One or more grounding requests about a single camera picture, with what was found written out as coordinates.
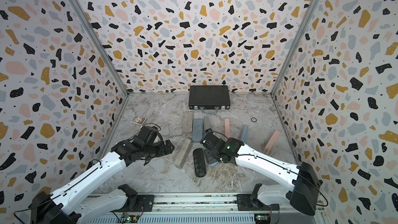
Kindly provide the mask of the pink glasses case grey lining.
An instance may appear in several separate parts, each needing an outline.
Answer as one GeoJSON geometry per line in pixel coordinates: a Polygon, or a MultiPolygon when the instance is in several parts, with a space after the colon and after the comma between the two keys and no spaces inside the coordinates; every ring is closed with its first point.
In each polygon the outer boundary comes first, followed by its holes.
{"type": "Polygon", "coordinates": [[[230,120],[228,118],[224,120],[224,134],[227,138],[231,136],[230,120]]]}

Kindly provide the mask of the black case beige lining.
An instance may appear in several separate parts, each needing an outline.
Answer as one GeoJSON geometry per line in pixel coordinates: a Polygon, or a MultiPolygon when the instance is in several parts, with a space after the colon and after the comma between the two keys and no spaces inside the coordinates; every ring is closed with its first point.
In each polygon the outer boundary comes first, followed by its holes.
{"type": "Polygon", "coordinates": [[[206,175],[206,161],[203,149],[197,148],[193,151],[193,162],[196,177],[204,177],[206,175]]]}

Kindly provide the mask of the grey case mint lining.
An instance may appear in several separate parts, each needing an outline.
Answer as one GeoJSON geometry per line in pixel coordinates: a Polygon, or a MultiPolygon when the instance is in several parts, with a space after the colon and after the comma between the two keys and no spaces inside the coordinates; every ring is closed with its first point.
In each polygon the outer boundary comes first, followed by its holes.
{"type": "Polygon", "coordinates": [[[192,142],[199,143],[203,138],[204,122],[203,119],[194,119],[192,127],[192,142]]]}

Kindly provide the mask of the mint green glasses case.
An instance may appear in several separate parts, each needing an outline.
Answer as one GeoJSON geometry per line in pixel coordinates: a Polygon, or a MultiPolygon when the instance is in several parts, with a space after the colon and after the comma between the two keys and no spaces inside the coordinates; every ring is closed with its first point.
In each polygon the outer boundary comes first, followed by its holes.
{"type": "Polygon", "coordinates": [[[192,145],[193,143],[191,139],[186,139],[183,142],[183,144],[179,148],[177,155],[175,156],[174,165],[176,168],[182,169],[187,160],[189,152],[191,151],[192,145]]]}

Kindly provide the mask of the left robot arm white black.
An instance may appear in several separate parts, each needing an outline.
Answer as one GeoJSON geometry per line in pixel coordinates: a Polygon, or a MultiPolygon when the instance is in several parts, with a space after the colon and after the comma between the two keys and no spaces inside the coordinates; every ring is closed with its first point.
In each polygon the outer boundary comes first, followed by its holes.
{"type": "Polygon", "coordinates": [[[104,196],[88,201],[101,184],[136,161],[148,164],[153,158],[173,153],[170,140],[146,143],[124,140],[79,177],[54,190],[39,193],[27,208],[31,224],[86,224],[109,212],[144,208],[136,190],[124,184],[104,196]]]}

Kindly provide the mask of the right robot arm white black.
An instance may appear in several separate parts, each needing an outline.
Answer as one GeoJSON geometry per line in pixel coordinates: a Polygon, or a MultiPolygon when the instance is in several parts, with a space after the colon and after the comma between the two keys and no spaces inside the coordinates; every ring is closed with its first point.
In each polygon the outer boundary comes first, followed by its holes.
{"type": "Polygon", "coordinates": [[[200,144],[218,162],[254,170],[279,183],[278,189],[256,184],[249,197],[250,208],[263,210],[271,209],[276,204],[289,204],[302,214],[315,215],[321,182],[310,164],[283,162],[235,138],[224,141],[215,136],[214,132],[206,133],[200,144]]]}

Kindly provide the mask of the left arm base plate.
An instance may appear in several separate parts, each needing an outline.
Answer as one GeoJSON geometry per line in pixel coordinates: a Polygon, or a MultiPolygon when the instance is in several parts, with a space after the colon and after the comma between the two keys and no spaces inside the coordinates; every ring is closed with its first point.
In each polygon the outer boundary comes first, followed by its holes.
{"type": "Polygon", "coordinates": [[[154,204],[154,195],[136,195],[127,198],[125,205],[119,212],[151,212],[154,204]]]}

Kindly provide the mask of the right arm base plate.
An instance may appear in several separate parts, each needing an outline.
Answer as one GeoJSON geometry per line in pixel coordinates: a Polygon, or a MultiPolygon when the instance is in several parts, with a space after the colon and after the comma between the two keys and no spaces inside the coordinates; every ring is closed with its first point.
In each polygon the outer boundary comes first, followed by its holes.
{"type": "Polygon", "coordinates": [[[259,200],[252,200],[251,194],[236,195],[236,204],[239,211],[279,211],[279,204],[264,205],[259,200]]]}

